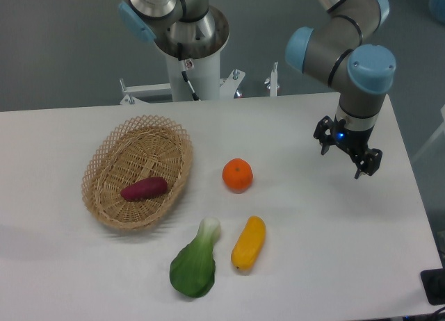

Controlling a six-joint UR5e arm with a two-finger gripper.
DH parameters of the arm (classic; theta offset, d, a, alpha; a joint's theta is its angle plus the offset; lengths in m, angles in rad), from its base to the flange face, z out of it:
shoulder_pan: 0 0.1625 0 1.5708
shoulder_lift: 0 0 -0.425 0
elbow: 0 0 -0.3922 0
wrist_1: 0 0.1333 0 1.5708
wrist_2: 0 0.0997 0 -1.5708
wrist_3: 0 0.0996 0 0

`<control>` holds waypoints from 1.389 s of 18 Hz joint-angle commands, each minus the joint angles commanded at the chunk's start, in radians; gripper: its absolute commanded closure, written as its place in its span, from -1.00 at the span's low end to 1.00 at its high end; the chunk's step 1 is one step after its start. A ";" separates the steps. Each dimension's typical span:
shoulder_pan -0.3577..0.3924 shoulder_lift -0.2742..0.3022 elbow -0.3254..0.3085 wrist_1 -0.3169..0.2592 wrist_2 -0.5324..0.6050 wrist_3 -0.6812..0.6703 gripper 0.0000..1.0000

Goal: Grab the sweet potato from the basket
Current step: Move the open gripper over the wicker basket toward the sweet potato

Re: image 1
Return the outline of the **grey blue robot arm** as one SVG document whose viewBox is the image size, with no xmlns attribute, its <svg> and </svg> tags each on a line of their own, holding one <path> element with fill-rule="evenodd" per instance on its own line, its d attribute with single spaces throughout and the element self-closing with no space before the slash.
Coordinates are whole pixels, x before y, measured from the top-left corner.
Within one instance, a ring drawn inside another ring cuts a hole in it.
<svg viewBox="0 0 445 321">
<path fill-rule="evenodd" d="M 314 137 L 322 152 L 338 147 L 372 175 L 382 152 L 368 145 L 396 71 L 390 50 L 367 44 L 389 14 L 388 0 L 318 0 L 330 16 L 322 29 L 299 28 L 289 39 L 285 61 L 339 93 L 334 117 L 324 117 Z M 229 39 L 226 17 L 209 0 L 124 0 L 124 25 L 165 56 L 175 101 L 231 99 L 233 78 L 220 80 L 220 52 Z"/>
</svg>

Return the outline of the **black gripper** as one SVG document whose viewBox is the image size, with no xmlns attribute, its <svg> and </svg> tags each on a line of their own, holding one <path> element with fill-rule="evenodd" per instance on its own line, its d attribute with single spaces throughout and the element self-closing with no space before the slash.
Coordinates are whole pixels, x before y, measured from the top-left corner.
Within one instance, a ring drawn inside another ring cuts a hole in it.
<svg viewBox="0 0 445 321">
<path fill-rule="evenodd" d="M 382 151 L 369 148 L 368 141 L 375 125 L 375 118 L 358 118 L 336 115 L 334 121 L 323 117 L 316 125 L 314 138 L 324 156 L 331 146 L 347 153 L 356 165 L 355 179 L 361 175 L 372 176 L 380 168 Z"/>
</svg>

